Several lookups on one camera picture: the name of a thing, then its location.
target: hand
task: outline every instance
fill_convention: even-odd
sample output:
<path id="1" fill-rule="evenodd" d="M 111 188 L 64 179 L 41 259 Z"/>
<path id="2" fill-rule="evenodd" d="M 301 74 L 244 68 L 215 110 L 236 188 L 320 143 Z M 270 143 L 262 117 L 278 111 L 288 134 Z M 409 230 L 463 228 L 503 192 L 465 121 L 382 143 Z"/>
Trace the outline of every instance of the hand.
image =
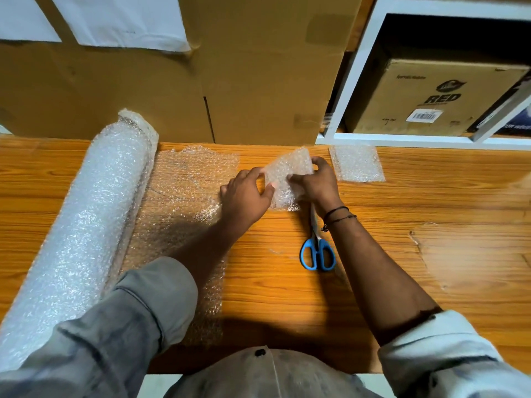
<path id="1" fill-rule="evenodd" d="M 312 163 L 319 168 L 313 174 L 291 174 L 288 182 L 304 189 L 303 198 L 315 204 L 315 211 L 322 218 L 327 212 L 343 205 L 339 198 L 337 180 L 332 167 L 320 156 L 313 156 Z"/>
<path id="2" fill-rule="evenodd" d="M 251 225 L 259 220 L 271 205 L 275 187 L 269 183 L 260 194 L 256 180 L 262 173 L 262 167 L 241 170 L 234 179 L 220 187 L 222 201 L 221 222 L 229 227 L 238 237 L 242 236 Z"/>

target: rolled-up sleeve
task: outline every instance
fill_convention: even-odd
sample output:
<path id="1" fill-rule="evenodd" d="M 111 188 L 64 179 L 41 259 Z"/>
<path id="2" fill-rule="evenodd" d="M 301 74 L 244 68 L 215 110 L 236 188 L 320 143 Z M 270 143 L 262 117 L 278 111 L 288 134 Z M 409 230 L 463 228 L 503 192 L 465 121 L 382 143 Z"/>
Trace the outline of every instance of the rolled-up sleeve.
<path id="1" fill-rule="evenodd" d="M 0 373 L 0 396 L 134 398 L 153 356 L 183 339 L 196 304 L 192 275 L 172 258 L 128 271 L 19 369 Z"/>
<path id="2" fill-rule="evenodd" d="M 531 393 L 529 377 L 504 363 L 492 343 L 452 310 L 382 346 L 378 355 L 397 397 L 523 398 Z"/>

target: person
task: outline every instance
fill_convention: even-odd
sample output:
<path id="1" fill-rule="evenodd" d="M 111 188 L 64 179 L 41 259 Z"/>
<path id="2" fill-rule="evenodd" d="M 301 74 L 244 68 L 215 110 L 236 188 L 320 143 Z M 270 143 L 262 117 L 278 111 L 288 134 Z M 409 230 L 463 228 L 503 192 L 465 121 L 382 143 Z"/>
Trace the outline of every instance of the person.
<path id="1" fill-rule="evenodd" d="M 361 313 L 380 344 L 383 372 L 395 395 L 531 396 L 525 374 L 504 363 L 462 315 L 442 310 L 349 210 L 340 208 L 333 169 L 323 158 L 312 161 L 316 173 L 288 180 L 300 185 L 317 214 L 326 218 Z M 260 173 L 259 167 L 242 170 L 221 187 L 221 218 L 203 234 L 172 257 L 126 272 L 81 318 L 58 324 L 19 369 L 0 374 L 0 397 L 136 397 L 151 359 L 183 339 L 197 290 L 211 269 L 270 206 L 275 188 L 269 184 L 260 194 Z M 312 356 L 253 347 L 183 376 L 165 396 L 376 395 L 355 376 Z"/>

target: person's right arm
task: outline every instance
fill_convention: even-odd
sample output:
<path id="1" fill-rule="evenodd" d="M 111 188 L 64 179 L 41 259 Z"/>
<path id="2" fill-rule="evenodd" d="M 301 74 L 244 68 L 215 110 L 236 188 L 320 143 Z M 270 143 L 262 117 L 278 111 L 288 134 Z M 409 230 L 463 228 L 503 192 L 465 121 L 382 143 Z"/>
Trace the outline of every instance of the person's right arm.
<path id="1" fill-rule="evenodd" d="M 324 217 L 344 203 L 332 167 L 323 158 L 312 162 L 316 173 L 288 180 L 302 186 L 304 197 Z M 531 396 L 525 374 L 503 363 L 461 314 L 443 311 L 348 214 L 344 208 L 335 211 L 327 226 L 362 315 L 381 346 L 379 358 L 395 395 Z"/>

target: person's left hand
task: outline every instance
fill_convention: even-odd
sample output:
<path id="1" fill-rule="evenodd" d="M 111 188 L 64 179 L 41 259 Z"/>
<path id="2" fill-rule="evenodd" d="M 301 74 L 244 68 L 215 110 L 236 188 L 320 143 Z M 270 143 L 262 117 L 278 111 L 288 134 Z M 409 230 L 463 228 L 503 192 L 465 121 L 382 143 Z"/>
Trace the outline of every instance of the person's left hand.
<path id="1" fill-rule="evenodd" d="M 259 220 L 271 205 L 275 187 L 269 183 L 262 194 L 256 187 L 256 180 L 262 167 L 241 170 L 234 179 L 220 187 L 222 218 L 230 231 L 243 235 L 251 225 Z"/>

